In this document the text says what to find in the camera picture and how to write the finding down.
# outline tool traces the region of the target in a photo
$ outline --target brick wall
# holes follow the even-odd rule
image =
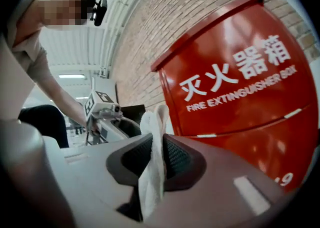
[[[111,78],[121,106],[164,103],[159,75],[151,64],[187,29],[232,0],[141,0],[132,14],[114,57]],[[265,0],[299,42],[309,62],[320,56],[315,38],[285,0]]]

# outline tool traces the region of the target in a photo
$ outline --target fluorescent light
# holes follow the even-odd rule
[[[60,74],[60,79],[85,79],[86,76],[83,74]]]

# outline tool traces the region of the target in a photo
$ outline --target white cloth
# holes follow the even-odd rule
[[[143,220],[155,210],[164,195],[166,167],[163,157],[163,134],[169,108],[165,104],[158,105],[154,112],[143,114],[140,123],[142,134],[152,133],[151,159],[138,180],[138,192]]]

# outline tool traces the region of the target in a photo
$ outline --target person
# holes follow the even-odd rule
[[[20,0],[4,33],[8,47],[24,71],[62,113],[84,127],[84,109],[52,76],[39,34],[43,27],[83,25],[95,3],[96,0]],[[56,139],[60,148],[67,148],[66,123],[58,108],[53,105],[25,108],[18,119],[37,128],[43,136]]]
[[[69,123],[71,124],[72,128],[75,130],[75,135],[76,135],[76,136],[79,135],[78,130],[79,130],[79,132],[80,132],[80,135],[82,135],[83,126],[82,126],[81,124],[75,122],[72,118],[69,118]]]

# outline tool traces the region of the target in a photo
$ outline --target ceiling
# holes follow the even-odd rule
[[[39,39],[47,51],[51,73],[74,98],[87,97],[92,76],[108,77],[120,36],[139,0],[107,0],[102,24],[93,21],[73,30],[43,28]],[[61,79],[59,74],[83,74],[85,79]],[[35,87],[24,106],[53,104]]]

